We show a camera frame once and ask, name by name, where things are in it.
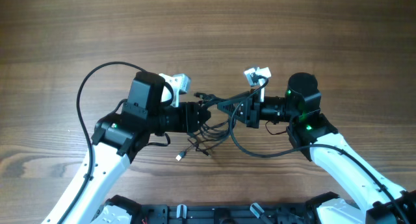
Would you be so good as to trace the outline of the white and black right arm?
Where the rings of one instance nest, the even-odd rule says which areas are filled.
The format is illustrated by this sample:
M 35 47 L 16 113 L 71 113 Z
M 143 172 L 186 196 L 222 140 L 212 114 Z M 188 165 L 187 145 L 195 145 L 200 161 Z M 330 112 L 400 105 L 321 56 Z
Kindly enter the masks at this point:
M 377 172 L 347 143 L 320 111 L 321 93 L 314 75 L 295 73 L 284 97 L 266 97 L 268 78 L 248 76 L 253 90 L 218 103 L 235 121 L 258 128 L 261 120 L 286 122 L 292 149 L 329 173 L 353 199 L 353 206 L 333 192 L 305 204 L 305 223 L 414 223 L 415 192 L 409 192 Z

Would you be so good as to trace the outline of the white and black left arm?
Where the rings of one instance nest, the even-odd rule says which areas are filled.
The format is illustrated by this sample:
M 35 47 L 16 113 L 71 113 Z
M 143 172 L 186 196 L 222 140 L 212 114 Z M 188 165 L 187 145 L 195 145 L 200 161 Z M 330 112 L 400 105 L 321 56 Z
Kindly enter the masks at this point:
M 170 99 L 163 100 L 167 90 Z M 150 145 L 150 136 L 166 132 L 194 133 L 211 113 L 195 102 L 173 105 L 172 84 L 155 73 L 139 71 L 122 111 L 101 118 L 92 135 L 92 151 L 44 223 L 90 223 L 114 183 L 137 153 Z

